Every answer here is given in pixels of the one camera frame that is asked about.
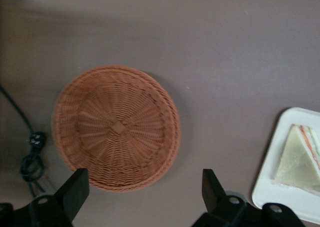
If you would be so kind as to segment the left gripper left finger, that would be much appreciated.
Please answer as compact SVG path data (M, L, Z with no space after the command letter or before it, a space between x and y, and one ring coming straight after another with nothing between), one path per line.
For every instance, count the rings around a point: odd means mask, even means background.
M33 227L71 227L90 192L89 172L77 169L53 195L35 198L29 205Z

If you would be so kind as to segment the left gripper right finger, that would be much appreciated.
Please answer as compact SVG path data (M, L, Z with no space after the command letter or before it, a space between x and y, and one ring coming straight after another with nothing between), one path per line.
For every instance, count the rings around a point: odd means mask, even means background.
M194 227L249 227L246 218L248 202L237 192L227 193L212 169L202 170L202 199L206 212Z

